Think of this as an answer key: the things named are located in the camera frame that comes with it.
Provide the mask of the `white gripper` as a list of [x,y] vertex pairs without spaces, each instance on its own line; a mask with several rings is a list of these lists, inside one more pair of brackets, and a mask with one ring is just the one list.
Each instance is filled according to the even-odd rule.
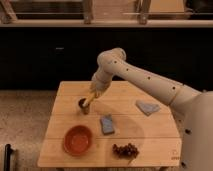
[[103,72],[95,72],[91,79],[91,96],[92,98],[99,98],[100,92],[105,92],[112,81],[112,76]]

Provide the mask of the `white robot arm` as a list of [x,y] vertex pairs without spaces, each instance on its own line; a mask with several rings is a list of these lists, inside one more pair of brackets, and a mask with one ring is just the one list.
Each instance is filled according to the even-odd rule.
[[96,98],[118,76],[169,106],[184,119],[179,171],[213,171],[213,91],[201,92],[128,64],[122,48],[101,52],[97,63],[91,83]]

